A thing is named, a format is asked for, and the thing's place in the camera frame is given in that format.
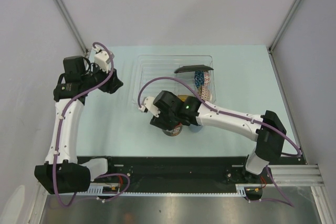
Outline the yellow round patterned plate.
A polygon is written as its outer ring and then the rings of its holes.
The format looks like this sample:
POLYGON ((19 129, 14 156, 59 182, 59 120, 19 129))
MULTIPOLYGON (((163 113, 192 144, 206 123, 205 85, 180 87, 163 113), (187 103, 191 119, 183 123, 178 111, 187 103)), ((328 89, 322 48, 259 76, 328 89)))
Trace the yellow round patterned plate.
POLYGON ((178 97, 182 102, 189 101, 189 100, 192 98, 192 96, 190 96, 190 95, 178 95, 177 97, 178 97))

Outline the red black mug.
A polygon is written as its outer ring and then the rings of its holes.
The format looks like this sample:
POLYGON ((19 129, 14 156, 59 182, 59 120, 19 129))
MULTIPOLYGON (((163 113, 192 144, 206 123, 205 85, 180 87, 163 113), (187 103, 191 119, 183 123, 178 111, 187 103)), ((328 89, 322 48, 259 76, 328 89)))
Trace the red black mug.
POLYGON ((183 125, 180 123, 178 125, 176 125, 172 130, 162 130, 163 133, 167 136, 170 136, 170 137, 174 137, 174 136, 177 136, 181 133, 183 129, 183 125))

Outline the brown white patterned bowl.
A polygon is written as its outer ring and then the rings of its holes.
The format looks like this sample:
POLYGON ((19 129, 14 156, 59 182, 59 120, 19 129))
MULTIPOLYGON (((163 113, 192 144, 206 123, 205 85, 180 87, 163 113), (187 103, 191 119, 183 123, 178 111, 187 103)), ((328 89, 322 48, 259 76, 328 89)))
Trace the brown white patterned bowl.
POLYGON ((210 89, 208 86, 199 86, 198 89, 198 95, 203 101, 211 101, 212 100, 212 94, 210 92, 210 89))

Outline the clear plastic dish rack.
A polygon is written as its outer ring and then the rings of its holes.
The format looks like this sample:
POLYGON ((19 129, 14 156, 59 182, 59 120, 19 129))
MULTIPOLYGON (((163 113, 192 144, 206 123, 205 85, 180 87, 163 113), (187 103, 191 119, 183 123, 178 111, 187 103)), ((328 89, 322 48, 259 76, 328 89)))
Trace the clear plastic dish rack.
MULTIPOLYGON (((191 95, 197 92, 194 82, 195 72, 174 73, 174 70, 188 65, 206 65, 214 68, 210 55, 139 55, 133 64, 132 102, 145 97, 155 97, 161 91, 169 91, 175 95, 191 95)), ((208 85, 212 100, 216 101, 214 70, 209 71, 211 82, 208 85)))

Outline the blue white patterned bowl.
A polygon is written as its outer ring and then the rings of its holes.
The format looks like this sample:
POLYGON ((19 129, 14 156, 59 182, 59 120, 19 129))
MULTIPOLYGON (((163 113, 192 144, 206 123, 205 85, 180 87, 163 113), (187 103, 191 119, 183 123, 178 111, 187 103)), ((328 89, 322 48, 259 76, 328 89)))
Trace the blue white patterned bowl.
POLYGON ((197 88, 200 86, 208 86, 211 82, 211 75, 208 71, 196 71, 194 74, 194 82, 197 88))

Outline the black floral square plate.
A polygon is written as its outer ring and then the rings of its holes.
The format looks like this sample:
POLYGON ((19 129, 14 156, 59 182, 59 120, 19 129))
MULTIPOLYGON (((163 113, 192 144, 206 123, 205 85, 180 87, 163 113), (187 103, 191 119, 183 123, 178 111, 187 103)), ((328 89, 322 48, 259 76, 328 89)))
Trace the black floral square plate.
POLYGON ((207 72, 212 70, 214 70, 212 67, 206 65, 188 65, 175 69, 174 73, 196 72, 196 71, 207 72))

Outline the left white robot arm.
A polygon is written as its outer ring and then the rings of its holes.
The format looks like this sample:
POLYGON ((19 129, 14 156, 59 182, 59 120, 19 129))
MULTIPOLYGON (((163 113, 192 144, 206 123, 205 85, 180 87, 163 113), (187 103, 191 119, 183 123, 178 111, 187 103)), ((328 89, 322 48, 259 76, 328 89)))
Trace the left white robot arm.
POLYGON ((76 153, 79 121, 88 93, 98 87, 113 94, 123 86, 116 69, 109 68, 113 57, 101 51, 93 62, 82 56, 63 60, 64 72, 53 91, 56 116, 51 145, 44 164, 34 170, 35 177, 50 194, 87 191, 98 177, 105 182, 115 178, 116 169, 106 158, 79 164, 76 153))

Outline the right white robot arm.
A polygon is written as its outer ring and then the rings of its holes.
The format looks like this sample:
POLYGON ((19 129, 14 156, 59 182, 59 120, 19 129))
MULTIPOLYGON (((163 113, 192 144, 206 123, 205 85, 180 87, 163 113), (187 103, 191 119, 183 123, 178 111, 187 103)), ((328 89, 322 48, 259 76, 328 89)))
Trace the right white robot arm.
POLYGON ((173 131, 179 125, 212 126, 242 135, 256 143, 242 169, 243 179, 254 183, 264 168, 280 160, 286 129, 278 115, 267 110, 264 114, 244 114, 220 108, 188 96, 185 100, 169 91, 156 97, 146 97, 145 111, 152 113, 150 124, 163 131, 173 131))

